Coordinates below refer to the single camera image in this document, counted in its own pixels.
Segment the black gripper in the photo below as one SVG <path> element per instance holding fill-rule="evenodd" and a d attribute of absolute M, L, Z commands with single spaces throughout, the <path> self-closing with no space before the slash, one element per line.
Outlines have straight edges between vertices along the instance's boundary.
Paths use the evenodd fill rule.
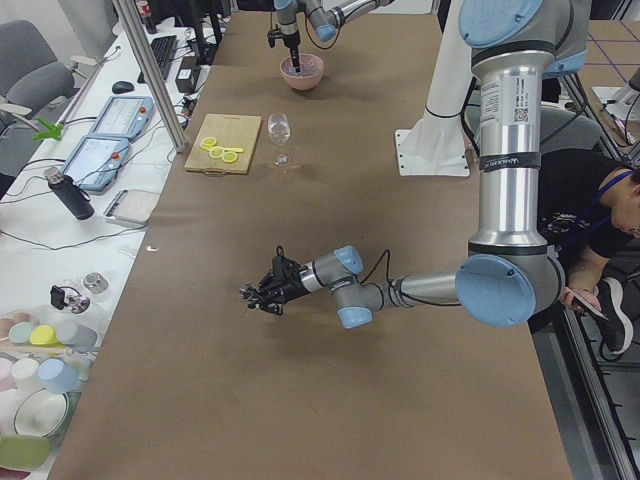
<path fill-rule="evenodd" d="M 297 48 L 300 45 L 300 33 L 297 27 L 283 27 L 282 28 L 283 41 L 290 52 L 290 60 L 293 71 L 296 74 L 301 73 L 301 61 L 300 53 Z"/>
<path fill-rule="evenodd" d="M 298 299 L 306 295 L 306 288 L 303 286 L 299 265 L 279 265 L 269 270 L 258 282 L 259 293 L 271 291 L 271 300 L 251 300 L 248 303 L 249 309 L 256 309 L 276 315 L 283 315 L 283 305 L 289 301 Z"/>

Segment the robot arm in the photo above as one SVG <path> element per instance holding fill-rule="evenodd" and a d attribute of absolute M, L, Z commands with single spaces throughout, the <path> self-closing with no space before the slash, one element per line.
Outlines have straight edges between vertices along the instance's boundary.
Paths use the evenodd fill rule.
<path fill-rule="evenodd" d="M 327 42 L 335 39 L 347 23 L 376 10 L 389 6 L 393 0 L 346 1 L 336 7 L 326 9 L 322 1 L 275 0 L 273 11 L 276 25 L 267 32 L 269 46 L 274 48 L 281 40 L 289 50 L 289 57 L 296 73 L 301 72 L 299 45 L 301 43 L 297 15 L 302 13 L 314 29 L 318 39 Z"/>
<path fill-rule="evenodd" d="M 287 302 L 327 289 L 346 328 L 419 304 L 461 305 L 485 324 L 509 327 L 554 303 L 565 276 L 536 227 L 542 82 L 582 67 L 590 9 L 587 1 L 451 3 L 424 115 L 398 132 L 396 152 L 418 174 L 462 168 L 461 115 L 479 83 L 479 226 L 456 271 L 365 283 L 351 246 L 302 265 L 277 253 L 257 286 L 243 286 L 248 305 L 280 314 Z"/>

